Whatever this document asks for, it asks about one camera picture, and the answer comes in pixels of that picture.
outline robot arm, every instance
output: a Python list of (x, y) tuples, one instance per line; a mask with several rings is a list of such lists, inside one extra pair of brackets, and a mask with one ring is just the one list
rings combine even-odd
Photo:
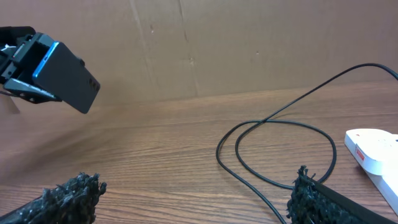
[(31, 27), (0, 27), (0, 83), (30, 103), (65, 101), (87, 113), (100, 83), (62, 42)]

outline black rectangular object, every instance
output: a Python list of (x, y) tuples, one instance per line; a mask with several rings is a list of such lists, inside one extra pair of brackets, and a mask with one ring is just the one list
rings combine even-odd
[(87, 113), (100, 90), (100, 83), (62, 42), (54, 42), (32, 75), (33, 82)]

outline black crumpled material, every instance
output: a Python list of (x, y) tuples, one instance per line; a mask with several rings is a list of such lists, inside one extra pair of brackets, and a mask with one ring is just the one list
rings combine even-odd
[(0, 224), (93, 223), (95, 205), (106, 191), (106, 183), (98, 182), (99, 176), (80, 173), (56, 189), (44, 189), (40, 198), (2, 217)]
[(305, 166), (298, 170), (292, 199), (287, 202), (287, 218), (293, 224), (365, 224), (318, 192), (307, 173)]

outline wood grain surface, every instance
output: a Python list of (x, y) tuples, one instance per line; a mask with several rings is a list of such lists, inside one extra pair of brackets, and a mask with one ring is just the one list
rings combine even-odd
[[(21, 113), (0, 118), (0, 215), (82, 171), (98, 172), (108, 183), (96, 209), (99, 224), (278, 223), (260, 198), (218, 165), (215, 148), (234, 125), (264, 118), (307, 90), (103, 106), (89, 114), (63, 103), (17, 100)], [(277, 115), (327, 132), (338, 154), (326, 185), (395, 222), (397, 215), (343, 140), (354, 128), (398, 133), (397, 95), (396, 82), (331, 85)], [(233, 150), (237, 135), (226, 142), (221, 159), (285, 215), (291, 192), (260, 181), (240, 165)], [(242, 141), (241, 155), (262, 175), (291, 184), (302, 164), (322, 176), (331, 147), (314, 131), (266, 124)]]

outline cardboard backdrop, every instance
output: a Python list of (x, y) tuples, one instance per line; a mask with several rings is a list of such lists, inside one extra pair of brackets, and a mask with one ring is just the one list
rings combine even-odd
[[(396, 0), (2, 0), (83, 58), (95, 105), (314, 86), (357, 63), (398, 70)], [(338, 82), (390, 78), (362, 68)]]

